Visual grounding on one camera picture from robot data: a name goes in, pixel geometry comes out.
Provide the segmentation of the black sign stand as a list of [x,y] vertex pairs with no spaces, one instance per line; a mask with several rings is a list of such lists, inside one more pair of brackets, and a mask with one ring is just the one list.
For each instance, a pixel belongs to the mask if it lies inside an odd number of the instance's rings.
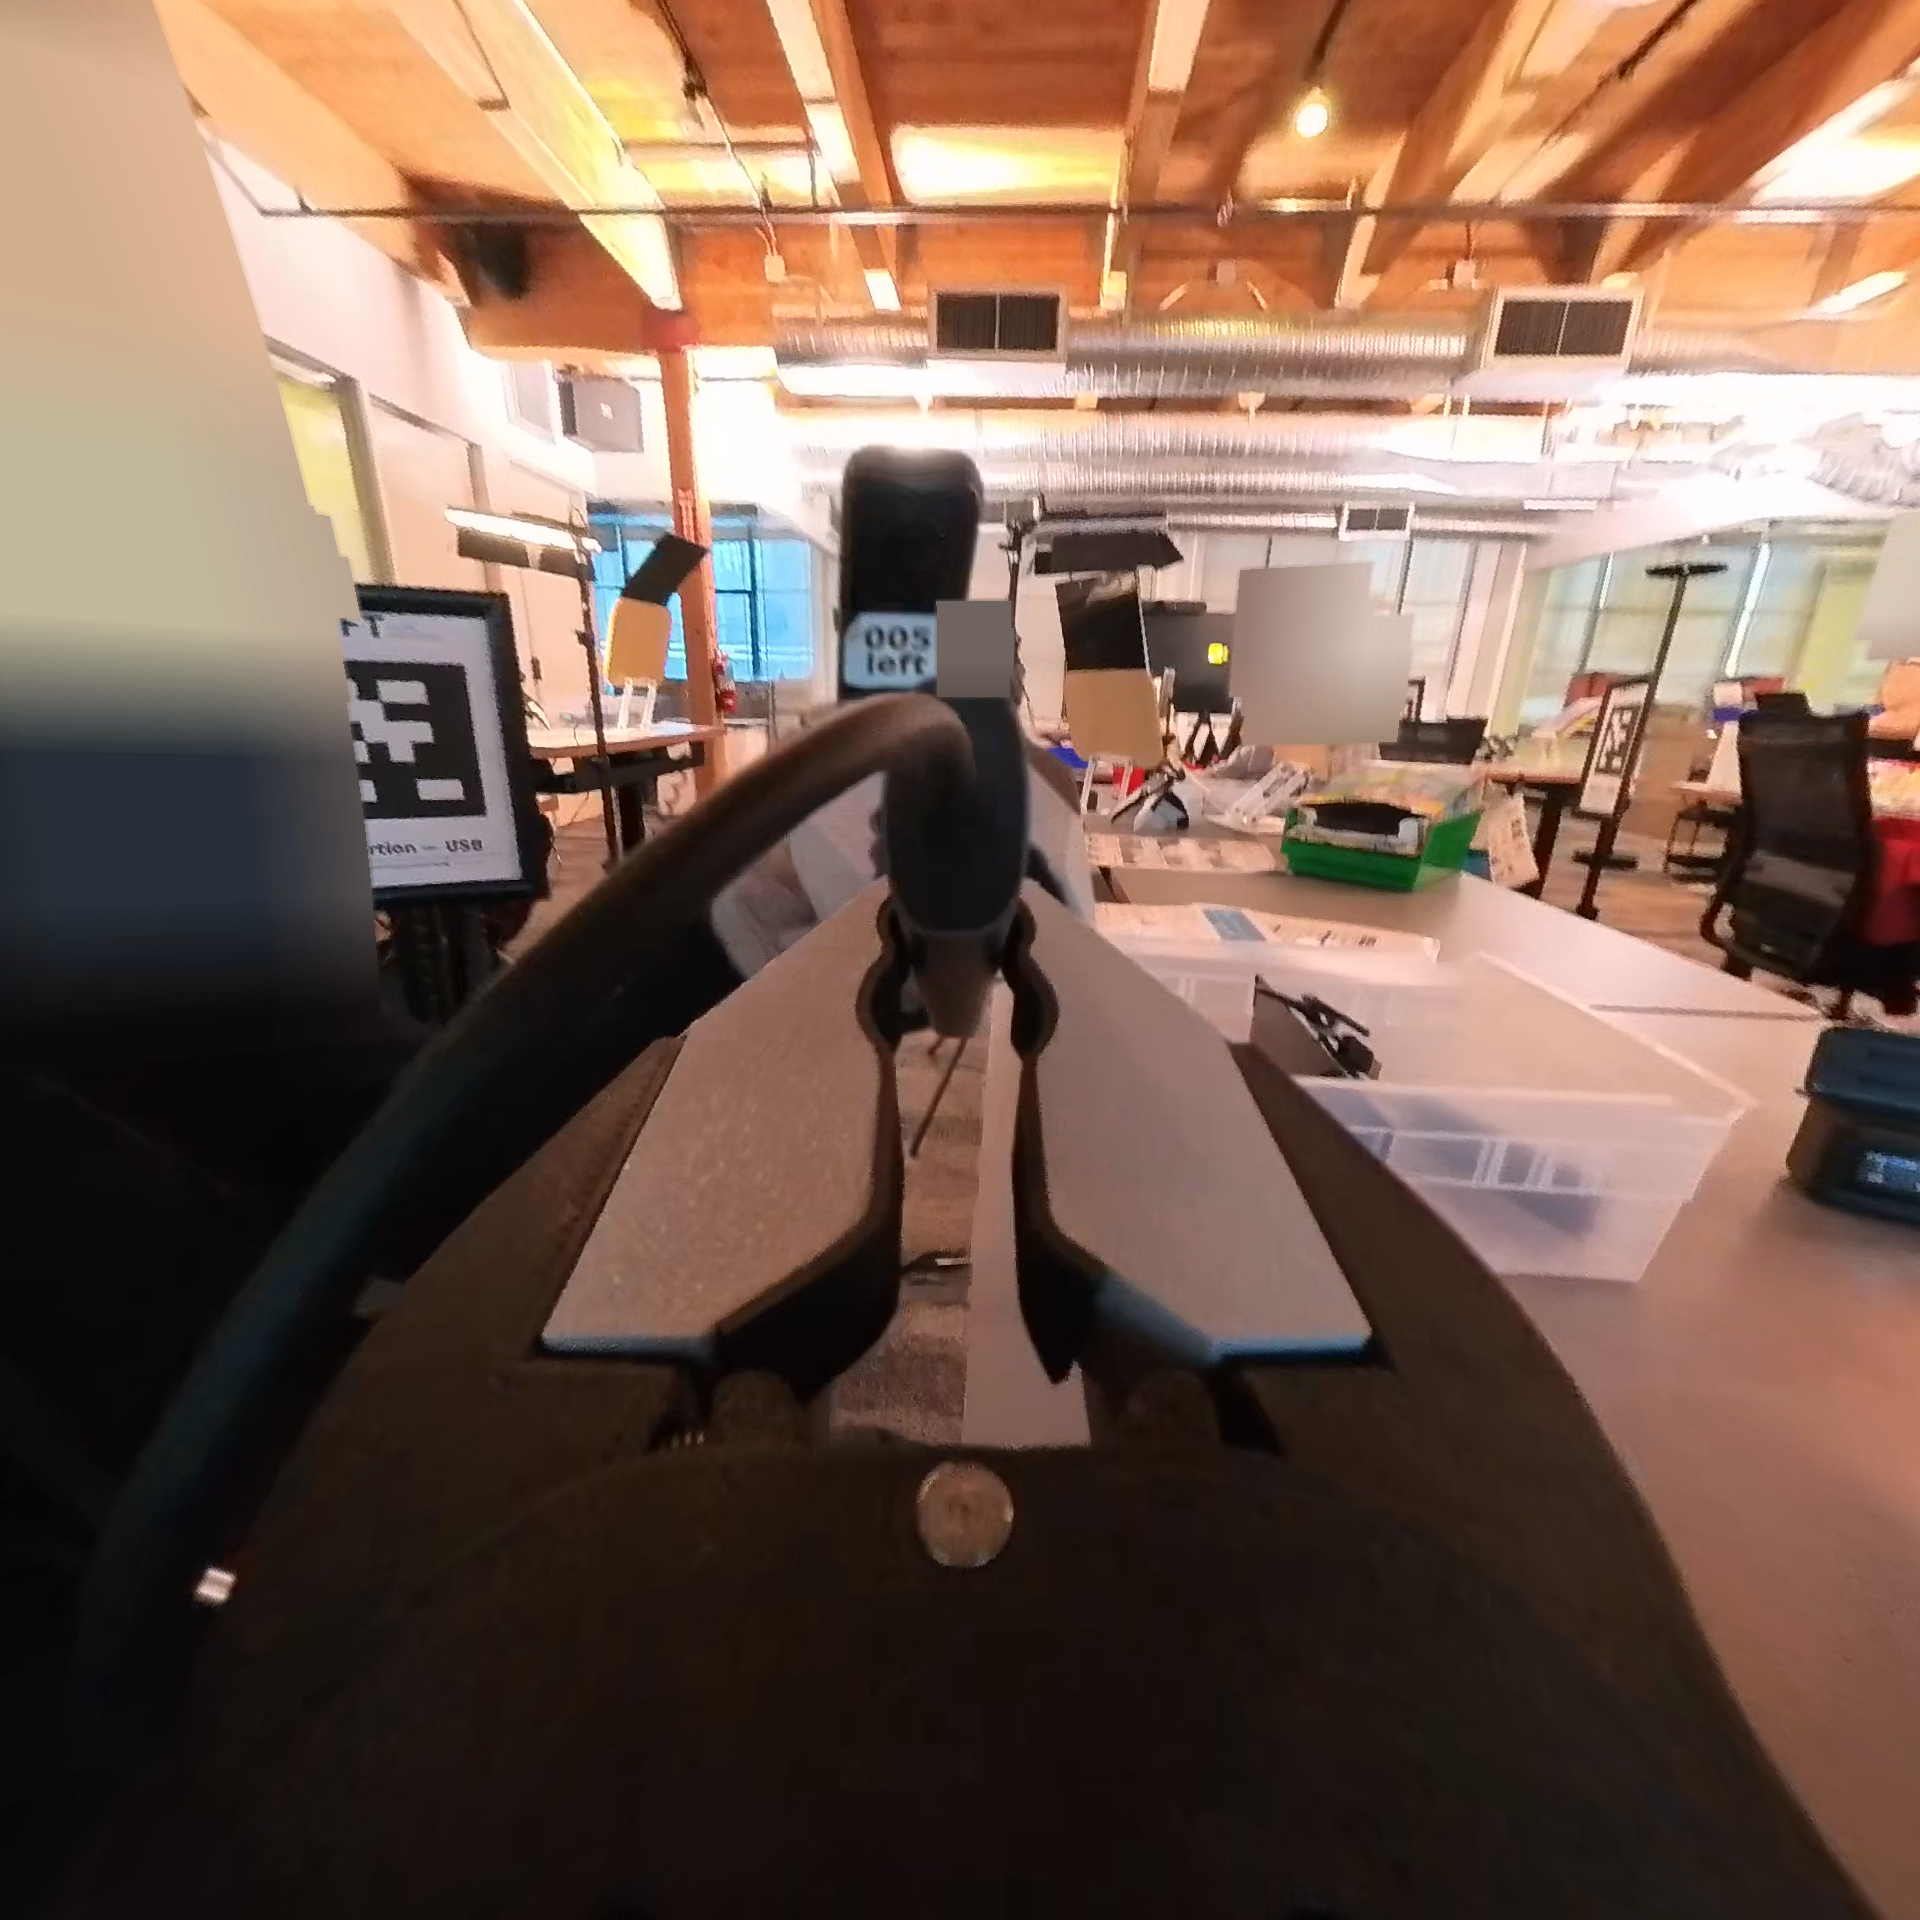
[[375,961],[382,992],[413,1021],[442,1026],[505,968],[495,903],[380,903]]

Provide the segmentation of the black floor lamp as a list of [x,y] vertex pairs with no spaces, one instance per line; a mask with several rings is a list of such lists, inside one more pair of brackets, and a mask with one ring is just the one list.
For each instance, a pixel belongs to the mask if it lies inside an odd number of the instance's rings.
[[1737,589],[1722,560],[1668,560],[1647,568],[1660,585],[1660,624],[1647,665],[1655,711],[1702,707],[1722,677],[1737,624]]

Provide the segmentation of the marker sign on floor stand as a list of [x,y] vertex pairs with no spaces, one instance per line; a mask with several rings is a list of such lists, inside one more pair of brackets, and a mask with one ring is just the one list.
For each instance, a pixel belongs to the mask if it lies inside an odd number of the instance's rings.
[[1601,698],[1575,789],[1575,812],[1597,826],[1593,850],[1586,855],[1588,876],[1575,900],[1575,913],[1583,921],[1601,916],[1601,879],[1617,865],[1617,840],[1639,770],[1651,707],[1652,677],[1621,680]]

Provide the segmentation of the clear plastic bin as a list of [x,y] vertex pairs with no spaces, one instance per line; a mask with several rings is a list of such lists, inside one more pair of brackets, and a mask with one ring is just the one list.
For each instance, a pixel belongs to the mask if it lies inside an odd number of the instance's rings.
[[1502,1277],[1642,1280],[1753,1105],[1498,959],[1223,945],[1194,903],[1095,923],[1228,1040],[1250,1040],[1260,977],[1366,1024],[1379,1079],[1310,1093]]

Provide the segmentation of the person's black clothed torso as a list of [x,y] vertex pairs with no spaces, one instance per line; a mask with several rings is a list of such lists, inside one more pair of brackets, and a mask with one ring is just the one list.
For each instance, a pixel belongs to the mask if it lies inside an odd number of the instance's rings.
[[58,1717],[107,1508],[235,1292],[425,1024],[5,1067],[5,1915],[60,1850]]

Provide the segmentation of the printed paper sheets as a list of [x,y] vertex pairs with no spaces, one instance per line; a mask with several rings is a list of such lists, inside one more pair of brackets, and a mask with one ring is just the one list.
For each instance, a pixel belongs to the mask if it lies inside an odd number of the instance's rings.
[[1087,865],[1139,874],[1279,874],[1277,843],[1246,837],[1090,833]]

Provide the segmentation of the clear acrylic stand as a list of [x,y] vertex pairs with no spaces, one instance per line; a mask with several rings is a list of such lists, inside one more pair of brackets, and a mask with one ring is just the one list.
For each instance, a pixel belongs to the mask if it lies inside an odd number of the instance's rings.
[[1293,805],[1329,778],[1326,768],[1298,760],[1230,762],[1199,775],[1202,815],[1235,833],[1282,834]]

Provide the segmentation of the laminated instruction sheet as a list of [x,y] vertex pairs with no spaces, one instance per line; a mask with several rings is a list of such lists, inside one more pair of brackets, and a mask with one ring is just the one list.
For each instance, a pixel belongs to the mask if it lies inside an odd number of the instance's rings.
[[1196,903],[1190,913],[1223,945],[1260,945],[1292,953],[1393,955],[1421,968],[1433,964],[1442,951],[1428,935],[1348,921],[1270,914],[1228,903]]

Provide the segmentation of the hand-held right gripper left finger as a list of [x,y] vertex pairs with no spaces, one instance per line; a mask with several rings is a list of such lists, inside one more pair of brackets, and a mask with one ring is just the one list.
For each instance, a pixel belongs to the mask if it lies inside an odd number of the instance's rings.
[[899,1304],[902,1138],[879,882],[678,1045],[543,1352],[825,1393]]

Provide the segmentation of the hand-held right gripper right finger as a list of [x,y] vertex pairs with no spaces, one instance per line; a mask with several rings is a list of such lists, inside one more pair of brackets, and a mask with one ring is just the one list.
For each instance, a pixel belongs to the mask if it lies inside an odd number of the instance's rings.
[[1209,1019],[1050,895],[1015,997],[1015,1290],[1046,1380],[1355,1363],[1373,1329]]

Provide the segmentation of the black device with display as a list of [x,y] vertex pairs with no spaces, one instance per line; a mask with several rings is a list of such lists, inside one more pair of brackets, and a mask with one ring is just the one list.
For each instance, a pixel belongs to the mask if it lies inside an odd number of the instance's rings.
[[1829,1026],[1803,1081],[1806,1109],[1788,1177],[1807,1200],[1918,1224],[1918,1037]]

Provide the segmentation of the black usb hub with cable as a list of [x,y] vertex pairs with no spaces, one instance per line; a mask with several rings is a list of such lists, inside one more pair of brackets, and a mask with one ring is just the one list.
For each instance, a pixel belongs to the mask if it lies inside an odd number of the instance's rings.
[[721,895],[882,778],[879,847],[915,959],[995,953],[1026,859],[1023,753],[995,703],[882,695],[805,730],[617,863],[462,1008],[238,1290],[111,1503],[79,1586],[70,1714],[106,1721],[238,1519],[284,1384],[387,1253],[425,1258],[646,1048],[690,1021],[686,951]]

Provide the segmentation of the small black clip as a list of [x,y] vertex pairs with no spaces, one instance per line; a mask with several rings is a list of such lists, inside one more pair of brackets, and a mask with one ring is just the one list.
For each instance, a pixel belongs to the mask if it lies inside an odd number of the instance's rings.
[[1250,1048],[1292,1077],[1373,1081],[1380,1063],[1371,1028],[1329,999],[1255,981]]

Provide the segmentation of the black framed marker sign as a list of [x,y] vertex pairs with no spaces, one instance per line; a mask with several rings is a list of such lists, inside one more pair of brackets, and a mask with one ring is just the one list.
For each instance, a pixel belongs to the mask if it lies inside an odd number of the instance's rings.
[[355,595],[343,673],[375,908],[541,898],[507,599],[380,583]]

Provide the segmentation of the black studio light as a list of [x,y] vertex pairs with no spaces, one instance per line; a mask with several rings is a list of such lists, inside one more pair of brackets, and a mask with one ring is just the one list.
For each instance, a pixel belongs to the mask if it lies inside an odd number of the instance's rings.
[[1185,565],[1165,516],[1156,512],[1050,515],[1030,535],[1038,578],[1087,578],[1165,571]]

